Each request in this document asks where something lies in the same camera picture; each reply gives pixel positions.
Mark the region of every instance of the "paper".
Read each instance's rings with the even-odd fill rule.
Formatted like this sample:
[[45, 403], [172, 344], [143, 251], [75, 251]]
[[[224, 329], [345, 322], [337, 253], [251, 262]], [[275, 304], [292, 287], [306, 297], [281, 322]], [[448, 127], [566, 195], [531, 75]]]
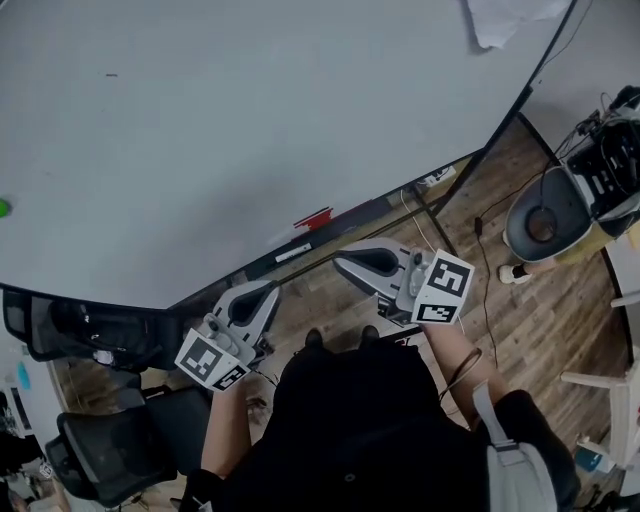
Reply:
[[571, 0], [467, 0], [478, 44], [504, 48], [518, 28], [532, 21], [555, 18]]
[[175, 363], [198, 384], [214, 391], [226, 391], [250, 371], [195, 329], [187, 334]]
[[474, 268], [438, 249], [416, 297], [411, 322], [453, 324], [469, 293]]

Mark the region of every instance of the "wooden floor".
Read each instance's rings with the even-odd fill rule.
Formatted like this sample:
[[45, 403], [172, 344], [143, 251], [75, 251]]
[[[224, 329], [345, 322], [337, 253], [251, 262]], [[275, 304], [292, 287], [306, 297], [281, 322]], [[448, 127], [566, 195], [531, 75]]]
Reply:
[[[486, 354], [492, 354], [491, 340], [483, 308], [484, 290], [490, 278], [487, 310], [497, 343], [498, 365], [512, 388], [529, 391], [552, 428], [575, 449], [581, 435], [599, 441], [609, 427], [609, 406], [604, 390], [595, 390], [560, 382], [562, 371], [621, 376], [625, 371], [626, 345], [617, 311], [609, 307], [614, 290], [600, 254], [572, 267], [559, 268], [536, 277], [521, 286], [505, 286], [496, 278], [496, 267], [512, 261], [509, 249], [501, 240], [505, 215], [511, 200], [499, 204], [485, 216], [482, 243], [490, 272], [487, 273], [473, 226], [474, 218], [495, 201], [519, 188], [539, 172], [546, 157], [524, 126], [514, 121], [479, 169], [465, 183], [456, 197], [439, 215], [459, 256], [476, 266], [474, 282], [464, 309], [462, 322], [467, 337]], [[395, 216], [404, 207], [399, 201]], [[407, 201], [410, 207], [415, 203]], [[417, 217], [427, 238], [435, 248], [446, 249], [425, 215]], [[425, 246], [411, 221], [384, 234], [401, 243]], [[274, 277], [287, 270], [279, 269]], [[395, 332], [397, 327], [376, 314], [376, 302], [350, 285], [334, 271], [331, 263], [309, 271], [285, 284], [282, 302], [271, 332], [268, 334], [275, 353], [260, 366], [270, 378], [279, 375], [292, 354], [302, 347], [305, 334], [312, 327], [321, 330], [327, 346], [335, 351], [352, 348], [361, 329], [373, 324], [381, 333]], [[424, 338], [415, 336], [412, 344], [420, 346], [425, 362], [436, 382], [443, 386]], [[60, 377], [69, 403], [85, 412], [114, 410], [114, 386], [103, 369], [89, 362], [60, 365]], [[151, 372], [148, 385], [160, 381], [174, 382], [173, 376]], [[252, 435], [258, 439], [270, 416], [273, 386], [261, 376], [251, 377], [250, 418]], [[455, 410], [445, 400], [445, 410]], [[459, 414], [453, 414], [462, 422]], [[584, 476], [583, 493], [593, 478]], [[620, 484], [620, 472], [599, 478], [608, 487]], [[181, 494], [184, 481], [163, 484], [147, 493], [153, 509], [170, 510], [167, 497]]]

